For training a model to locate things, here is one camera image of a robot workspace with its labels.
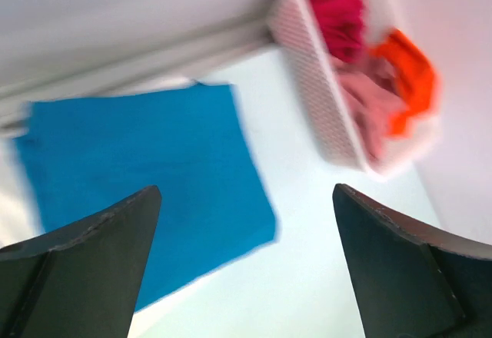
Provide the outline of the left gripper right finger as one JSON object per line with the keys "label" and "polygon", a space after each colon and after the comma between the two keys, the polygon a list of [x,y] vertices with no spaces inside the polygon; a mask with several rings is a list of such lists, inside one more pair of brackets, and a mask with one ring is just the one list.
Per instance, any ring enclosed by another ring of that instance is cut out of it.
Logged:
{"label": "left gripper right finger", "polygon": [[489,337],[491,246],[395,211],[346,184],[334,214],[367,337]]}

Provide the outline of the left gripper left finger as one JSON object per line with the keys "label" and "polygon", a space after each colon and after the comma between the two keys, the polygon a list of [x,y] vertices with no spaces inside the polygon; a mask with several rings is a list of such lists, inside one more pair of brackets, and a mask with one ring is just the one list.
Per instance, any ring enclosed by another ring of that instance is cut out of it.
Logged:
{"label": "left gripper left finger", "polygon": [[161,207],[156,186],[1,249],[3,337],[126,337]]}

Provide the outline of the blue t-shirt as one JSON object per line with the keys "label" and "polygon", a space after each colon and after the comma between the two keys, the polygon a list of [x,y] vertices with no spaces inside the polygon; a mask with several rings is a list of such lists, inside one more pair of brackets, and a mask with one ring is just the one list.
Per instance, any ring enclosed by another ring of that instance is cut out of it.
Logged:
{"label": "blue t-shirt", "polygon": [[229,84],[35,102],[13,144],[46,231],[158,187],[138,310],[275,239]]}

